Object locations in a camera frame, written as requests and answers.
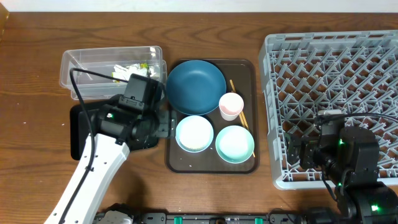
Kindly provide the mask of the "pink plastic cup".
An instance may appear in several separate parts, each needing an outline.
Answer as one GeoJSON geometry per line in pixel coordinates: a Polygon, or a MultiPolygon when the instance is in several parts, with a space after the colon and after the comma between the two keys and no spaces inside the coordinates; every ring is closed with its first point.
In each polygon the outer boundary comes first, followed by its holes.
{"type": "Polygon", "coordinates": [[[226,121],[236,119],[244,108],[244,101],[237,93],[226,93],[219,100],[221,117],[226,121]]]}

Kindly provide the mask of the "white napkin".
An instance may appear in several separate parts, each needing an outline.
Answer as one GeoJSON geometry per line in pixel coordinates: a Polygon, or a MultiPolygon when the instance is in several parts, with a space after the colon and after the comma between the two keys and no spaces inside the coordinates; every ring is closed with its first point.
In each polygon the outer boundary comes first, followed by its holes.
{"type": "Polygon", "coordinates": [[[112,77],[118,78],[121,80],[129,80],[131,74],[140,75],[143,77],[154,78],[155,77],[155,70],[153,67],[148,69],[141,69],[139,63],[135,63],[133,65],[128,65],[123,67],[121,65],[114,66],[114,72],[112,73],[112,77]]]}

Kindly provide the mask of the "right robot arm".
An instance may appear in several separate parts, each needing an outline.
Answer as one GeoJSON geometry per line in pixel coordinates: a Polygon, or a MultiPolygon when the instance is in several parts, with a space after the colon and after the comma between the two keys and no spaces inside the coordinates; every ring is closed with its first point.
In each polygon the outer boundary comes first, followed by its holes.
{"type": "Polygon", "coordinates": [[[303,169],[320,167],[346,223],[397,223],[397,194],[378,180],[379,144],[364,128],[327,128],[318,137],[285,135],[287,160],[303,169]]]}

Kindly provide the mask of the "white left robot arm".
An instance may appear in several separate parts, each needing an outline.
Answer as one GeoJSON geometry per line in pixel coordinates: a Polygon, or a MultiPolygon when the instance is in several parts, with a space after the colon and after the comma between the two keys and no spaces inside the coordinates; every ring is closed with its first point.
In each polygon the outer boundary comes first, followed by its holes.
{"type": "Polygon", "coordinates": [[[147,148],[147,138],[175,136],[175,111],[152,111],[156,125],[141,129],[143,116],[124,107],[116,95],[89,103],[90,133],[80,161],[47,223],[92,223],[103,197],[131,151],[147,148]]]}

